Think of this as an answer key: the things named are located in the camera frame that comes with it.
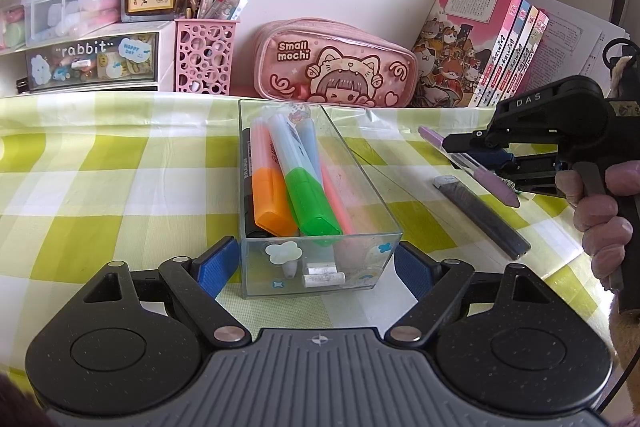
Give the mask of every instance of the book cover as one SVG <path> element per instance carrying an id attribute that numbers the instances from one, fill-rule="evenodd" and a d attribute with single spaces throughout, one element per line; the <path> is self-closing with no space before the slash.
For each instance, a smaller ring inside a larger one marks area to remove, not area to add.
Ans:
<path id="1" fill-rule="evenodd" d="M 509 85 L 509 81 L 511 80 L 511 77 L 515 73 L 515 70 L 518 66 L 518 62 L 520 61 L 520 57 L 522 57 L 522 54 L 524 53 L 524 50 L 527 47 L 527 42 L 529 42 L 529 37 L 531 36 L 531 31 L 533 30 L 533 26 L 536 24 L 538 13 L 540 12 L 538 8 L 536 8 L 535 6 L 532 6 L 529 9 L 529 15 L 527 15 L 527 21 L 525 22 L 524 28 L 520 33 L 520 37 L 518 38 L 518 43 L 516 44 L 516 48 L 514 49 L 513 54 L 511 55 L 511 60 L 509 61 L 509 64 L 507 64 L 507 68 L 504 70 L 504 74 L 502 75 L 502 78 L 498 83 L 498 86 L 496 87 L 495 92 L 491 97 L 491 100 L 489 101 L 489 104 L 488 104 L 489 107 L 494 107 L 498 102 L 500 102 L 500 99 L 502 98 L 502 94 L 504 93 L 507 86 Z"/>
<path id="2" fill-rule="evenodd" d="M 420 78 L 411 106 L 470 105 L 481 79 L 491 77 L 520 2 L 436 0 L 414 46 Z"/>
<path id="3" fill-rule="evenodd" d="M 509 82 L 509 86 L 507 90 L 505 90 L 502 95 L 502 99 L 505 100 L 507 98 L 511 98 L 516 92 L 518 92 L 518 88 L 522 86 L 526 87 L 526 81 L 524 79 L 529 66 L 531 65 L 531 61 L 533 60 L 536 51 L 538 50 L 538 46 L 540 45 L 540 41 L 545 33 L 546 26 L 549 23 L 549 17 L 545 15 L 545 13 L 540 10 L 538 13 L 538 18 L 536 19 L 536 24 L 533 26 L 531 31 L 531 36 L 529 37 L 529 41 L 527 42 L 527 47 L 525 48 L 522 57 L 518 61 L 518 65 L 516 66 L 516 70 L 511 77 Z"/>
<path id="4" fill-rule="evenodd" d="M 478 104 L 479 107 L 488 107 L 489 102 L 491 102 L 491 97 L 494 95 L 494 92 L 497 89 L 498 84 L 502 80 L 504 73 L 506 73 L 509 61 L 513 56 L 513 52 L 516 49 L 518 40 L 520 39 L 520 34 L 522 33 L 524 25 L 527 22 L 527 15 L 529 15 L 530 8 L 531 4 L 526 0 L 522 0 L 522 2 L 520 3 L 520 8 L 518 9 L 518 16 L 513 23 L 513 28 L 511 29 L 511 33 L 509 34 L 507 43 L 504 45 L 504 50 L 502 51 L 502 55 L 498 60 L 497 66 L 495 67 L 494 72 L 491 74 L 489 83 L 487 83 L 486 89 L 482 94 L 482 99 Z"/>

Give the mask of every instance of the purple pen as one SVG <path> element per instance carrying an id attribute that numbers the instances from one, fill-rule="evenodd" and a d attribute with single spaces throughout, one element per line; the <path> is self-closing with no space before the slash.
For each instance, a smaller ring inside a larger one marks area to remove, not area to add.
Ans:
<path id="1" fill-rule="evenodd" d="M 418 133 L 420 136 L 427 140 L 431 145 L 441 152 L 444 152 L 451 158 L 451 161 L 458 167 L 467 172 L 473 179 L 475 179 L 482 187 L 486 188 L 492 193 L 498 200 L 507 206 L 513 208 L 520 207 L 520 200 L 517 195 L 507 186 L 499 176 L 495 173 L 487 170 L 484 166 L 480 165 L 471 156 L 465 153 L 447 153 L 442 149 L 442 136 L 435 131 L 432 131 L 428 127 L 418 127 Z"/>

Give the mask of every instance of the gray ribbed plate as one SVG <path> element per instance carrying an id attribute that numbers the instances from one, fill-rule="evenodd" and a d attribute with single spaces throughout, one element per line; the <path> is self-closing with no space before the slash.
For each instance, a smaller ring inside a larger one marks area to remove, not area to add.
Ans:
<path id="1" fill-rule="evenodd" d="M 263 330 L 216 353 L 198 381 L 158 409 L 115 419 L 57 412 L 61 427 L 602 427 L 591 412 L 520 420 L 457 397 L 417 351 L 372 330 Z"/>

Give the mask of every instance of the green checkered tablecloth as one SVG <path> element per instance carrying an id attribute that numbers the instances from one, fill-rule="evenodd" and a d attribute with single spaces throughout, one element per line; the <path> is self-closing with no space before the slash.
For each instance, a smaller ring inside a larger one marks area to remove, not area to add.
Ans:
<path id="1" fill-rule="evenodd" d="M 327 112 L 404 230 L 436 259 L 476 269 L 508 262 L 433 188 L 452 173 L 417 134 L 486 125 L 490 110 L 350 109 Z M 533 152 L 521 146 L 518 153 Z M 21 385 L 33 336 L 95 271 L 197 257 L 238 235 L 238 100 L 174 93 L 81 92 L 0 100 L 0 368 Z M 532 244 L 524 263 L 607 338 L 611 297 L 591 276 L 558 199 L 524 195 L 514 210 L 456 174 Z M 245 301 L 235 277 L 218 297 L 259 327 L 388 327 L 412 304 L 392 267 L 366 292 Z"/>

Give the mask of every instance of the human hand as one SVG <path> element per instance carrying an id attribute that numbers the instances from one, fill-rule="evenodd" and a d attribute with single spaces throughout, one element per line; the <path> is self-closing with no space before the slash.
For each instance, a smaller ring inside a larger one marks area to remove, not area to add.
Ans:
<path id="1" fill-rule="evenodd" d="M 613 165 L 605 173 L 609 191 L 616 196 L 640 194 L 640 161 Z M 584 232 L 582 247 L 591 259 L 591 270 L 605 279 L 620 267 L 625 246 L 633 235 L 633 227 L 618 216 L 618 204 L 611 196 L 595 194 L 584 197 L 584 184 L 576 171 L 556 174 L 556 186 L 575 206 L 574 226 Z"/>

